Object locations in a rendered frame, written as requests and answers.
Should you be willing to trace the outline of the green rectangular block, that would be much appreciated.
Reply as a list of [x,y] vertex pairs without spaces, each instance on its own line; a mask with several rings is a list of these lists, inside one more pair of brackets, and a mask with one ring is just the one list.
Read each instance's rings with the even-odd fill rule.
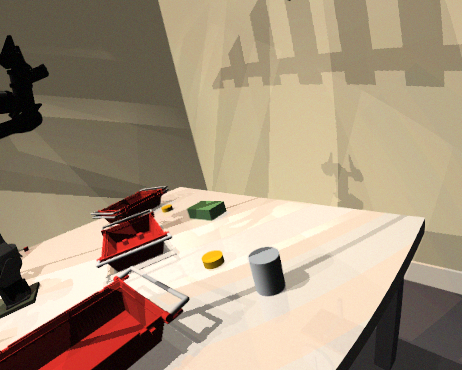
[[224,201],[200,201],[188,209],[190,219],[213,221],[226,212]]

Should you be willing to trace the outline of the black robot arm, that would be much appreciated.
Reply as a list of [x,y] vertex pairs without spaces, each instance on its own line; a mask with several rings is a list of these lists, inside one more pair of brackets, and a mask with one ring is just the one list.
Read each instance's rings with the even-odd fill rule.
[[[49,75],[44,64],[29,68],[25,67],[25,72],[31,84]],[[33,87],[33,84],[31,86]],[[26,133],[40,126],[43,121],[38,111],[41,105],[35,104],[32,89],[18,89],[13,93],[1,90],[0,114],[9,113],[12,119],[0,123],[0,139],[14,133]],[[0,296],[6,304],[6,310],[31,297],[31,288],[21,277],[21,257],[16,244],[7,244],[0,234]]]

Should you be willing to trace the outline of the black cylinder with grey top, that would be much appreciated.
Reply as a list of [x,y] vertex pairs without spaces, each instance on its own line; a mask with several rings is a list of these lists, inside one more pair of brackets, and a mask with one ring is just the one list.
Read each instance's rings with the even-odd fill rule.
[[277,248],[266,246],[253,250],[248,263],[257,293],[268,297],[280,294],[286,286]]

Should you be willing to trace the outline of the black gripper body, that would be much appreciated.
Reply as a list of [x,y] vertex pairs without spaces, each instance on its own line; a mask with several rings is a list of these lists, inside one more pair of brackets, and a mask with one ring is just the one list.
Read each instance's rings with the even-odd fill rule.
[[12,92],[18,89],[32,89],[32,84],[28,80],[26,74],[24,58],[21,54],[8,54],[0,55],[0,65],[7,70],[7,74],[10,76]]

